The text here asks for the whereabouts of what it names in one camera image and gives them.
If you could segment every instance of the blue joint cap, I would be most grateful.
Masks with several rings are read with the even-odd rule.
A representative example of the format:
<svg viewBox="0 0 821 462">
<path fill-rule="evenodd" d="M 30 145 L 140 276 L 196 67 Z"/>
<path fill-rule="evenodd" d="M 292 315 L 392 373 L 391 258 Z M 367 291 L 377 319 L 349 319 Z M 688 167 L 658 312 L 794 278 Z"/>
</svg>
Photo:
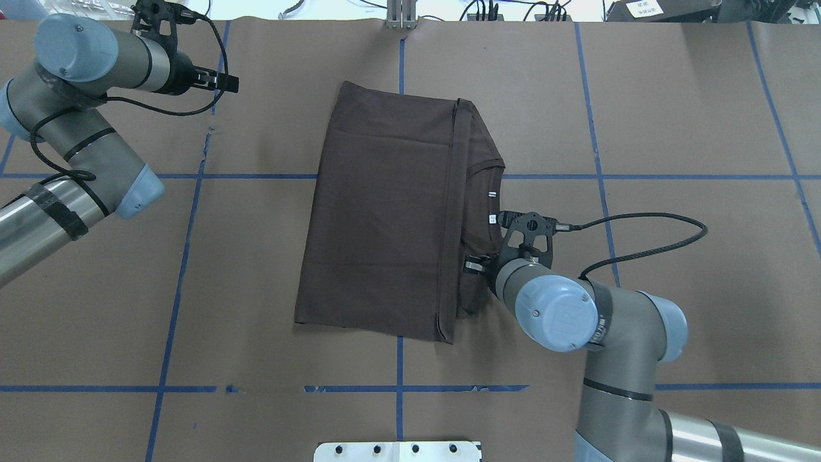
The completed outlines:
<svg viewBox="0 0 821 462">
<path fill-rule="evenodd" d="M 6 82 L 6 85 L 3 85 L 2 90 L 0 90 L 0 126 L 8 130 L 12 135 L 28 141 L 31 137 L 31 132 L 23 127 L 23 124 L 20 123 L 17 116 L 14 115 L 14 111 L 11 110 L 11 103 L 8 101 L 9 84 L 11 84 L 11 81 Z M 43 138 L 38 136 L 37 142 L 40 143 L 42 141 Z"/>
<path fill-rule="evenodd" d="M 573 462 L 613 462 L 612 459 L 602 454 L 589 441 L 585 440 L 576 432 L 576 448 L 573 450 Z"/>
<path fill-rule="evenodd" d="M 516 295 L 516 319 L 546 349 L 572 351 L 587 344 L 599 311 L 585 288 L 559 275 L 533 278 Z"/>
<path fill-rule="evenodd" d="M 684 312 L 678 305 L 666 298 L 639 292 L 649 298 L 650 302 L 653 302 L 664 323 L 664 333 L 667 334 L 667 347 L 659 362 L 669 363 L 675 361 L 681 356 L 681 351 L 684 350 L 684 345 L 687 344 L 687 318 L 684 316 Z"/>
<path fill-rule="evenodd" d="M 55 76 L 72 82 L 95 81 L 108 74 L 119 54 L 117 37 L 105 24 L 63 13 L 40 22 L 34 52 Z"/>
<path fill-rule="evenodd" d="M 117 215 L 129 219 L 156 201 L 164 192 L 163 182 L 159 181 L 148 165 L 145 165 L 122 198 L 117 207 Z"/>
</svg>

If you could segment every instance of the sticker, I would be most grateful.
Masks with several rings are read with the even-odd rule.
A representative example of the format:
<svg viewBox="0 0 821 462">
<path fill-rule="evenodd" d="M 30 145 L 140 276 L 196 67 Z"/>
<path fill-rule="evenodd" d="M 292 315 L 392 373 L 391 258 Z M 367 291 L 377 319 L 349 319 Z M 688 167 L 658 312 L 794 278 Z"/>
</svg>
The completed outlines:
<svg viewBox="0 0 821 462">
<path fill-rule="evenodd" d="M 626 5 L 633 17 L 647 17 L 664 14 L 664 10 L 662 10 L 656 0 L 641 0 L 640 2 L 627 3 Z"/>
</svg>

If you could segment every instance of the black cable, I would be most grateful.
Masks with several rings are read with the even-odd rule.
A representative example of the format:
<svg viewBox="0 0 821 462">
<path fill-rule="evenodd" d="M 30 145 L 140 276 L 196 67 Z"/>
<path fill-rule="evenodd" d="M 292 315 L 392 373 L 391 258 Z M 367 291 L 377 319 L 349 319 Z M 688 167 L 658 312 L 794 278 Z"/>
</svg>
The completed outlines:
<svg viewBox="0 0 821 462">
<path fill-rule="evenodd" d="M 305 4 L 305 0 L 300 0 L 299 2 L 297 2 L 297 3 L 296 3 L 296 5 L 294 5 L 293 7 L 290 7 L 290 8 L 288 8 L 287 10 L 285 10 L 284 12 L 282 12 L 282 15 L 283 15 L 283 16 L 285 16 L 286 14 L 293 13 L 293 12 L 295 12 L 295 11 L 296 11 L 299 7 L 301 7 L 301 6 L 302 6 L 302 5 L 304 5 L 304 4 Z"/>
<path fill-rule="evenodd" d="M 219 31 L 217 30 L 217 26 L 213 23 L 213 21 L 211 21 L 211 18 L 207 17 L 206 15 L 203 15 L 203 14 L 200 14 L 200 13 L 197 13 L 197 12 L 195 12 L 194 14 L 197 16 L 198 19 L 201 19 L 201 20 L 209 23 L 209 25 L 211 26 L 211 30 L 213 31 L 213 34 L 217 38 L 217 42 L 219 43 L 219 50 L 222 53 L 222 63 L 225 67 L 225 74 L 228 75 L 229 74 L 229 72 L 228 72 L 228 55 L 225 52 L 225 44 L 222 42 L 222 37 L 220 37 L 220 35 L 219 35 Z M 200 108 L 200 109 L 197 109 L 195 111 L 188 111 L 188 112 L 183 112 L 183 113 L 178 113 L 178 112 L 175 112 L 175 111 L 168 111 L 166 109 L 161 109 L 161 108 L 155 108 L 154 106 L 148 105 L 146 103 L 141 103 L 140 101 L 136 101 L 136 100 L 133 100 L 133 99 L 130 99 L 130 98 L 123 98 L 121 96 L 104 96 L 102 98 L 102 101 L 105 102 L 105 103 L 109 103 L 109 102 L 112 102 L 112 101 L 121 101 L 122 103 L 133 104 L 134 106 L 139 106 L 143 109 L 148 109 L 149 111 L 154 111 L 155 113 L 161 113 L 161 114 L 166 114 L 166 115 L 171 115 L 171 116 L 178 116 L 178 117 L 185 117 L 185 116 L 190 116 L 190 115 L 196 115 L 196 114 L 199 114 L 199 113 L 204 113 L 205 111 L 211 109 L 219 101 L 219 99 L 222 98 L 222 95 L 225 93 L 226 87 L 227 87 L 227 80 L 225 80 L 225 82 L 222 84 L 222 88 L 219 89 L 219 92 L 217 92 L 217 94 L 213 97 L 213 99 L 211 100 L 211 102 L 207 106 L 205 106 L 203 108 Z"/>
<path fill-rule="evenodd" d="M 46 157 L 46 155 L 43 154 L 43 151 L 41 151 L 40 148 L 37 146 L 37 133 L 40 131 L 40 128 L 43 128 L 43 126 L 45 124 L 51 122 L 52 120 L 54 120 L 56 118 L 59 118 L 61 116 L 64 116 L 68 113 L 73 113 L 73 112 L 77 112 L 77 109 L 75 109 L 73 107 L 66 108 L 66 109 L 63 109 L 62 111 L 57 111 L 56 113 L 53 113 L 50 116 L 44 118 L 43 120 L 37 122 L 37 124 L 34 125 L 34 128 L 31 129 L 31 133 L 29 134 L 29 143 L 31 144 L 31 150 L 34 151 L 34 155 L 36 155 L 38 159 L 42 160 L 44 164 L 46 164 L 47 166 L 49 166 L 52 169 L 57 170 L 59 172 L 57 177 L 67 176 L 67 177 L 69 177 L 69 178 L 71 178 L 72 180 L 75 180 L 75 181 L 92 182 L 95 179 L 97 179 L 97 176 L 94 175 L 93 173 L 91 173 L 89 171 L 86 171 L 86 170 L 64 169 L 63 167 L 61 167 L 61 166 L 55 164 L 54 162 L 52 162 L 51 160 L 49 160 L 48 157 Z"/>
<path fill-rule="evenodd" d="M 695 226 L 698 226 L 699 228 L 701 228 L 701 230 L 697 234 L 694 234 L 694 235 L 690 236 L 689 238 L 684 239 L 683 241 L 679 241 L 677 243 L 670 244 L 668 246 L 656 247 L 656 248 L 653 248 L 653 249 L 650 249 L 650 250 L 645 250 L 645 251 L 642 251 L 642 252 L 631 253 L 629 255 L 624 255 L 624 256 L 617 256 L 615 258 L 608 258 L 607 260 L 602 260 L 598 263 L 594 263 L 593 265 L 588 266 L 587 268 L 585 268 L 584 271 L 581 272 L 581 274 L 579 275 L 579 279 L 580 280 L 587 280 L 587 274 L 590 271 L 601 268 L 602 266 L 607 266 L 607 265 L 611 265 L 613 263 L 619 263 L 619 262 L 622 262 L 622 261 L 636 260 L 636 259 L 639 259 L 639 258 L 644 258 L 646 256 L 657 255 L 659 253 L 670 252 L 671 250 L 676 250 L 678 248 L 688 246 L 688 245 L 694 243 L 695 241 L 698 241 L 699 239 L 703 238 L 705 235 L 707 235 L 707 226 L 704 223 L 701 223 L 700 221 L 698 221 L 697 219 L 692 219 L 690 217 L 686 217 L 686 216 L 682 216 L 682 215 L 669 214 L 669 213 L 666 213 L 666 212 L 643 212 L 643 213 L 634 213 L 634 214 L 613 215 L 613 216 L 608 216 L 606 218 L 591 221 L 588 224 L 581 224 L 581 225 L 579 225 L 579 224 L 567 224 L 567 225 L 565 225 L 566 229 L 558 229 L 558 227 L 557 227 L 557 231 L 564 232 L 564 233 L 568 233 L 570 231 L 581 231 L 582 229 L 587 229 L 587 228 L 589 228 L 591 226 L 595 226 L 597 224 L 607 223 L 608 221 L 613 221 L 615 219 L 647 218 L 647 217 L 661 217 L 661 218 L 677 219 L 679 221 L 683 221 L 685 223 L 689 223 L 689 224 L 693 224 Z"/>
<path fill-rule="evenodd" d="M 476 4 L 476 19 L 478 20 L 479 19 L 479 2 L 482 2 L 482 4 L 484 5 L 484 0 L 472 0 L 470 3 L 468 3 L 467 7 L 465 7 L 465 10 L 462 12 L 461 16 L 459 16 L 459 21 L 465 19 L 465 15 L 467 14 L 467 11 L 470 10 L 470 7 L 472 7 L 474 3 Z"/>
<path fill-rule="evenodd" d="M 522 22 L 527 21 L 527 16 L 530 16 L 530 12 L 533 11 L 538 5 L 544 5 L 544 15 L 548 15 L 548 10 L 550 9 L 550 5 L 547 2 L 534 2 L 530 4 L 530 8 L 527 9 L 527 13 L 525 13 L 525 19 L 521 20 Z"/>
<path fill-rule="evenodd" d="M 368 3 L 372 7 L 382 8 L 383 10 L 387 10 L 388 7 L 383 7 L 382 5 L 377 5 L 376 3 L 368 2 L 368 0 L 360 0 L 362 3 Z"/>
<path fill-rule="evenodd" d="M 228 56 L 227 56 L 227 53 L 225 51 L 225 44 L 222 42 L 222 37 L 220 37 L 219 31 L 217 31 L 217 26 L 206 15 L 203 15 L 203 14 L 197 13 L 197 12 L 195 12 L 195 14 L 197 15 L 197 17 L 199 19 L 202 19 L 203 21 L 208 22 L 209 25 L 211 26 L 211 30 L 213 31 L 214 36 L 217 38 L 217 42 L 219 42 L 219 49 L 220 49 L 220 52 L 222 53 L 222 62 L 224 63 L 225 73 L 228 74 Z M 163 113 L 163 114 L 166 114 L 166 115 L 182 117 L 182 116 L 189 116 L 189 115 L 195 115 L 195 114 L 203 113 L 203 112 L 211 109 L 219 101 L 219 99 L 222 98 L 222 95 L 225 93 L 226 86 L 227 86 L 226 84 L 223 84 L 222 88 L 219 89 L 219 92 L 213 97 L 213 100 L 211 101 L 211 103 L 208 104 L 207 106 L 205 106 L 204 108 L 197 109 L 195 111 L 188 111 L 188 112 L 184 112 L 184 113 L 178 113 L 178 112 L 174 112 L 174 111 L 167 111 L 165 109 L 155 108 L 154 106 L 150 106 L 148 104 L 141 103 L 140 101 L 135 101 L 133 99 L 128 99 L 128 98 L 122 98 L 122 97 L 119 97 L 119 96 L 107 97 L 107 96 L 104 95 L 103 98 L 99 99 L 99 98 L 95 98 L 91 95 L 87 95 L 86 93 L 82 92 L 79 89 L 75 89 L 75 90 L 77 90 L 81 94 L 85 95 L 86 97 L 91 98 L 91 99 L 96 99 L 97 101 L 100 101 L 101 103 L 107 103 L 107 102 L 111 102 L 111 101 L 121 101 L 123 103 L 133 104 L 135 106 L 139 106 L 141 108 L 148 109 L 148 110 L 151 110 L 151 111 L 154 111 L 154 112 L 157 112 L 157 113 Z M 29 143 L 31 144 L 31 150 L 34 152 L 34 155 L 36 155 L 37 158 L 40 159 L 41 161 L 43 161 L 43 163 L 46 164 L 48 167 L 58 171 L 58 173 L 56 175 L 52 175 L 51 177 L 45 178 L 44 180 L 42 180 L 42 182 L 40 182 L 40 184 L 45 184 L 45 183 L 51 182 L 51 181 L 53 181 L 57 178 L 63 177 L 63 176 L 69 177 L 69 178 L 71 178 L 72 180 L 75 180 L 75 181 L 84 181 L 84 182 L 90 182 L 90 181 L 94 181 L 95 179 L 97 179 L 97 176 L 94 175 L 93 173 L 89 172 L 89 171 L 65 169 L 65 168 L 61 167 L 60 165 L 55 164 L 54 162 L 49 160 L 45 156 L 45 154 L 43 154 L 43 151 L 41 151 L 40 148 L 37 146 L 37 134 L 40 131 L 40 129 L 43 128 L 43 126 L 45 126 L 47 123 L 51 122 L 52 120 L 54 120 L 56 118 L 59 118 L 59 117 L 64 116 L 68 113 L 72 113 L 72 112 L 76 112 L 76 111 L 78 111 L 78 109 L 76 109 L 74 107 L 70 107 L 70 108 L 63 109 L 61 111 L 57 111 L 56 113 L 53 113 L 53 114 L 49 115 L 48 117 L 44 118 L 43 120 L 37 122 L 37 124 L 34 125 L 34 127 L 31 129 L 31 133 L 29 134 Z"/>
</svg>

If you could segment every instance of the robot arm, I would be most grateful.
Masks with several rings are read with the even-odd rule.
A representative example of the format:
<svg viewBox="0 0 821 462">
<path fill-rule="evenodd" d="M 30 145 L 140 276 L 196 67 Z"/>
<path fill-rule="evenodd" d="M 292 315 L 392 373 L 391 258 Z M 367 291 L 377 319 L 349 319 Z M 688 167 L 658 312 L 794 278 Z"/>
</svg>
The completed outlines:
<svg viewBox="0 0 821 462">
<path fill-rule="evenodd" d="M 196 67 L 177 51 L 177 23 L 202 16 L 163 0 L 134 8 L 131 34 L 89 18 L 47 17 L 34 38 L 36 60 L 0 90 L 0 124 L 23 140 L 47 141 L 73 168 L 57 167 L 62 175 L 0 210 L 0 287 L 113 211 L 130 218 L 163 194 L 157 176 L 95 109 L 123 100 L 108 98 L 108 89 L 238 91 L 236 77 Z M 159 32 L 164 21 L 170 35 Z"/>
<path fill-rule="evenodd" d="M 550 269 L 552 236 L 562 227 L 535 213 L 508 227 L 496 256 L 471 256 L 521 328 L 547 349 L 587 349 L 576 426 L 576 462 L 819 462 L 821 448 L 666 413 L 653 406 L 659 362 L 678 358 L 687 321 L 673 302 L 644 292 L 573 280 Z M 510 246 L 521 232 L 524 242 Z M 548 249 L 534 248 L 539 235 Z"/>
</svg>

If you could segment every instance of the blue tape grid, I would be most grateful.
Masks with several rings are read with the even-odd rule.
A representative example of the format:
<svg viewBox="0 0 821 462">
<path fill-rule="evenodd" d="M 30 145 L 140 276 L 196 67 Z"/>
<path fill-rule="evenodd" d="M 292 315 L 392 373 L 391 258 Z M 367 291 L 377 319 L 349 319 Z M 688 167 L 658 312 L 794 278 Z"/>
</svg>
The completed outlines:
<svg viewBox="0 0 821 462">
<path fill-rule="evenodd" d="M 764 181 L 793 181 L 801 200 L 805 217 L 813 235 L 815 246 L 821 256 L 821 240 L 819 240 L 818 229 L 815 226 L 814 218 L 807 205 L 805 193 L 801 181 L 821 180 L 821 175 L 800 175 L 796 171 L 795 162 L 792 158 L 787 139 L 784 135 L 781 120 L 778 117 L 773 98 L 770 94 L 767 80 L 764 75 L 758 49 L 755 43 L 754 31 L 751 23 L 747 22 L 747 31 L 750 37 L 750 45 L 754 55 L 755 64 L 759 73 L 764 95 L 767 99 L 770 110 L 773 114 L 773 121 L 776 125 L 779 138 L 784 149 L 787 163 L 790 166 L 790 175 L 731 175 L 731 174 L 606 174 L 603 172 L 601 157 L 599 153 L 599 142 L 596 137 L 595 122 L 593 115 L 593 105 L 590 100 L 587 71 L 585 67 L 584 50 L 580 26 L 574 24 L 576 29 L 576 47 L 579 54 L 579 65 L 582 85 L 585 93 L 585 106 L 587 109 L 590 141 L 593 148 L 596 174 L 505 174 L 506 180 L 595 180 L 599 183 L 599 196 L 602 202 L 602 212 L 604 216 L 609 216 L 607 205 L 607 193 L 605 180 L 764 180 Z M 225 26 L 223 38 L 227 46 L 230 33 L 231 22 Z M 406 40 L 400 41 L 399 60 L 399 93 L 405 93 L 405 46 Z M 222 69 L 222 56 L 220 56 L 218 69 Z M 212 109 L 212 114 L 216 113 L 216 108 Z M 154 444 L 156 442 L 159 419 L 162 412 L 163 397 L 166 393 L 200 393 L 212 394 L 218 392 L 217 386 L 168 386 L 167 374 L 171 360 L 171 351 L 174 340 L 174 333 L 177 326 L 180 301 L 182 297 L 182 284 L 185 278 L 188 256 L 190 254 L 190 238 L 194 228 L 197 207 L 200 199 L 202 181 L 204 179 L 316 179 L 316 174 L 312 173 L 205 173 L 205 162 L 208 158 L 208 148 L 210 142 L 210 131 L 205 137 L 203 148 L 203 158 L 200 161 L 197 173 L 163 173 L 159 174 L 163 179 L 195 179 L 196 186 L 192 199 L 188 229 L 186 231 L 186 241 L 180 264 L 180 272 L 177 280 L 177 291 L 175 293 L 172 307 L 171 320 L 168 327 L 166 348 L 163 355 L 163 367 L 160 373 L 159 382 L 156 386 L 28 386 L 28 385 L 0 385 L 0 393 L 155 393 L 157 399 L 154 406 L 154 416 L 152 418 L 149 443 L 146 450 L 146 462 L 153 458 Z M 47 173 L 5 173 L 5 168 L 11 154 L 15 137 L 12 135 L 3 151 L 0 160 L 0 178 L 33 178 L 40 179 L 47 176 Z M 606 224 L 608 246 L 611 256 L 615 256 L 615 246 L 612 238 L 610 223 Z M 617 284 L 620 283 L 618 268 L 613 266 L 613 275 Z M 455 385 L 455 386 L 408 386 L 404 383 L 404 339 L 397 337 L 397 383 L 395 386 L 305 386 L 305 393 L 396 393 L 397 395 L 397 440 L 402 441 L 403 435 L 403 395 L 405 393 L 450 393 L 450 392 L 518 392 L 526 389 L 527 385 Z M 658 391 L 702 391 L 702 390 L 821 390 L 821 382 L 768 382 L 768 383 L 690 383 L 690 384 L 659 384 Z"/>
<path fill-rule="evenodd" d="M 761 67 L 761 57 L 759 56 L 759 48 L 755 44 L 755 32 L 753 31 L 753 23 L 747 21 L 747 35 L 750 37 L 750 47 L 753 49 L 753 59 L 755 60 L 755 67 L 759 71 L 759 78 L 761 79 L 761 87 L 764 89 L 764 96 L 767 97 L 767 104 L 770 107 L 770 112 L 773 113 L 773 122 L 775 122 L 776 130 L 778 130 L 778 138 L 781 140 L 781 146 L 784 148 L 784 155 L 787 157 L 787 163 L 790 165 L 790 173 L 792 173 L 793 181 L 796 183 L 796 190 L 798 190 L 798 197 L 801 199 L 801 207 L 804 209 L 804 216 L 807 219 L 807 224 L 810 226 L 810 232 L 815 241 L 815 250 L 821 256 L 821 239 L 819 239 L 819 231 L 815 227 L 815 220 L 810 211 L 810 206 L 807 205 L 807 197 L 804 195 L 804 187 L 801 186 L 801 180 L 796 171 L 796 162 L 792 158 L 790 152 L 790 145 L 787 144 L 787 137 L 784 136 L 784 128 L 781 125 L 781 118 L 778 117 L 778 111 L 775 109 L 773 96 L 770 94 L 769 85 L 767 85 L 767 77 L 764 76 L 764 68 Z"/>
<path fill-rule="evenodd" d="M 604 188 L 604 171 L 602 170 L 602 158 L 599 155 L 599 139 L 596 137 L 596 123 L 593 120 L 593 105 L 590 103 L 590 88 L 587 83 L 587 66 L 585 66 L 585 50 L 581 44 L 581 28 L 578 22 L 574 22 L 576 30 L 576 50 L 579 53 L 579 68 L 581 70 L 581 84 L 585 88 L 585 106 L 587 107 L 587 122 L 590 127 L 590 143 L 593 145 L 594 161 L 596 163 L 596 177 L 599 181 L 599 198 L 602 201 L 602 217 L 610 216 L 608 209 L 607 190 Z M 616 258 L 616 245 L 613 243 L 613 231 L 610 222 L 604 224 L 604 230 L 608 237 L 608 249 L 610 258 Z M 621 278 L 618 275 L 618 263 L 610 265 L 613 278 L 616 280 L 616 287 L 621 287 Z"/>
</svg>

